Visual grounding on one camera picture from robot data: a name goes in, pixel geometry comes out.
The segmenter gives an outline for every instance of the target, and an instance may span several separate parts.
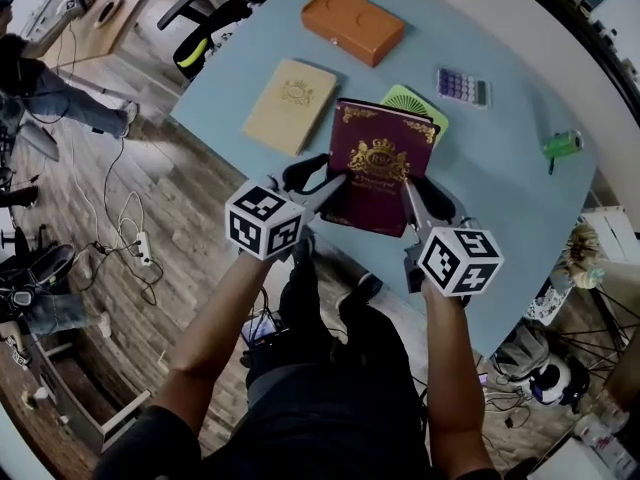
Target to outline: human arm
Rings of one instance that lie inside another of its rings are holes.
[[[58,38],[73,21],[68,13],[57,16],[56,23],[38,41],[28,41],[22,50],[22,57],[27,59],[37,59],[42,57],[55,44]]]
[[[491,470],[482,441],[484,396],[476,372],[467,318],[458,298],[425,281],[429,350],[428,418],[432,460],[447,478]]]
[[[27,59],[38,59],[44,56],[62,35],[64,29],[73,20],[84,16],[86,10],[95,2],[95,0],[82,0],[83,3],[80,4],[80,1],[77,1],[73,9],[56,16],[54,25],[38,41],[28,41],[21,56]]]
[[[174,349],[167,380],[153,405],[168,409],[198,435],[213,386],[271,268],[243,252],[224,275]]]

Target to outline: jeans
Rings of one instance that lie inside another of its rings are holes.
[[[33,95],[24,98],[33,114],[69,117],[114,137],[127,128],[127,113],[98,103],[86,92],[68,85],[49,68],[38,78]]]
[[[26,187],[11,192],[0,192],[0,208],[27,207],[38,199],[38,187]]]
[[[93,322],[87,316],[82,297],[76,293],[49,295],[36,291],[36,302],[24,314],[29,334],[48,336],[55,332],[89,327]]]
[[[280,298],[280,317],[289,330],[271,346],[249,353],[247,387],[276,368],[334,361],[375,370],[415,393],[409,356],[398,331],[388,317],[366,302],[348,297],[341,304],[340,319],[347,329],[348,343],[336,347],[337,340],[320,317],[318,278],[310,258],[291,272]]]

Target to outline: office chair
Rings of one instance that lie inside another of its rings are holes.
[[[180,44],[173,54],[173,62],[189,80],[202,70],[205,53],[214,50],[211,35],[252,14],[250,3],[262,4],[266,0],[228,0],[215,9],[210,16],[197,11],[191,4],[196,0],[179,0],[158,21],[158,28],[164,30],[178,16],[183,16],[198,24],[198,28]]]

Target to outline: standing person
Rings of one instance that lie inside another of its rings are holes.
[[[249,410],[229,442],[201,460],[197,436],[214,385],[272,266],[245,252],[179,340],[152,405],[102,457],[94,479],[500,478],[482,441],[484,398],[460,302],[423,285],[430,464],[408,356],[391,321],[367,304],[371,282],[339,302],[348,344],[336,353],[320,318],[311,249],[294,248],[280,305],[289,330],[250,354]]]
[[[89,7],[94,0],[86,0]],[[71,87],[39,60],[54,45],[70,23],[84,15],[81,5],[59,16],[37,42],[7,33],[13,19],[11,0],[0,0],[0,91],[19,98],[32,114],[68,117],[117,138],[129,134],[138,105],[126,103],[114,110],[98,103],[86,92]]]

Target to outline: orange wooden box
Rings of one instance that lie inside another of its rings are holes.
[[[402,20],[366,0],[312,0],[302,23],[371,67],[404,35]]]

